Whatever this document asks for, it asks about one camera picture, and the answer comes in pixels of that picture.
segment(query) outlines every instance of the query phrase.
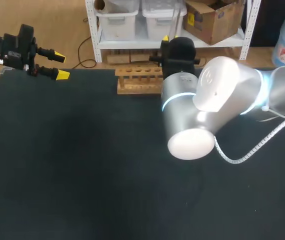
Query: black tabletop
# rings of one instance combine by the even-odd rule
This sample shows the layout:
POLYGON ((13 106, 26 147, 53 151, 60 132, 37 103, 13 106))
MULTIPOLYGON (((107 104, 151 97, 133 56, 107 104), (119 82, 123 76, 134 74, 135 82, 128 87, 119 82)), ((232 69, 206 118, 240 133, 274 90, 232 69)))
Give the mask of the black tabletop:
MULTIPOLYGON (((167 150, 159 95, 116 94, 112 70, 0 76, 0 240, 284 240, 285 129, 239 165, 167 150)), ((232 158, 280 120, 217 135, 232 158)))

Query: wooden block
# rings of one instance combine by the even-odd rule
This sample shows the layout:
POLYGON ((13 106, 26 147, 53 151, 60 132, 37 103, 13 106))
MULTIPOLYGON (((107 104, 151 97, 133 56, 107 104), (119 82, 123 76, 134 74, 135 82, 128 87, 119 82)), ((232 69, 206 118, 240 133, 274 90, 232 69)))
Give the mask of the wooden block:
POLYGON ((150 50, 130 50, 130 62, 134 63, 149 61, 150 55, 150 50))
POLYGON ((113 50, 107 55, 108 64, 129 64, 131 62, 129 51, 113 50))

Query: black cable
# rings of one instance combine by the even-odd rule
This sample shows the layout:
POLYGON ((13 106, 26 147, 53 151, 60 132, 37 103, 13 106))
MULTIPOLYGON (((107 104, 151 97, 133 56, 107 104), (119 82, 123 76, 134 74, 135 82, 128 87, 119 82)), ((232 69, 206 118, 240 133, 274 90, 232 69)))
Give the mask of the black cable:
MULTIPOLYGON (((83 21, 84 23, 86 23, 86 22, 88 21, 88 18, 86 17, 86 18, 84 18, 82 21, 83 21)), ((81 61, 80 49, 81 49, 82 45, 83 45, 85 42, 87 42, 89 39, 91 39, 91 38, 92 38, 91 36, 88 37, 88 38, 86 38, 86 39, 85 39, 84 41, 82 41, 82 43, 79 45, 79 47, 78 47, 78 61, 79 61, 79 63, 78 63, 76 66, 74 66, 72 69, 77 68, 79 65, 83 66, 85 69, 92 69, 92 68, 94 68, 94 67, 97 65, 97 62, 95 61, 95 59, 91 59, 91 58, 88 58, 88 59, 85 59, 85 60, 81 61), (94 62, 94 64, 93 64, 93 66, 85 66, 85 65, 83 65, 84 62, 94 62)))

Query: wooden test tube rack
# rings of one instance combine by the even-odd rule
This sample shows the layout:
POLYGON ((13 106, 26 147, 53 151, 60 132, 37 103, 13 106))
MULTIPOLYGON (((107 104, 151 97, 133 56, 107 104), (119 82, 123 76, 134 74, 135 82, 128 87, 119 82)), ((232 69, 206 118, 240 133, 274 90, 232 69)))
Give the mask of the wooden test tube rack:
POLYGON ((118 94, 160 94, 163 84, 161 67, 126 67, 115 70, 118 94))

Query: wooden floor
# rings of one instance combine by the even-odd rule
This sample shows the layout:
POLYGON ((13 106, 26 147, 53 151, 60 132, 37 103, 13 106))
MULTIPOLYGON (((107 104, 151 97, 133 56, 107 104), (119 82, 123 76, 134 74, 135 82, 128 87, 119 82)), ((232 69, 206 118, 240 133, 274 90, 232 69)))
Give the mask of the wooden floor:
MULTIPOLYGON (((90 36, 88 23, 83 22, 86 17, 85 0, 0 0, 0 36, 17 35, 21 24, 33 26, 38 46, 55 49, 67 57, 65 63, 59 63, 37 56, 36 63, 68 69, 78 63, 78 46, 90 36)), ((221 55, 238 58, 239 52, 238 47, 199 49, 197 55, 205 63, 221 55)), ((252 48, 245 63, 252 67, 271 67, 271 52, 272 48, 252 48)), ((94 58, 91 41, 82 46, 80 57, 94 58)), ((115 66, 100 63, 96 68, 115 66)))

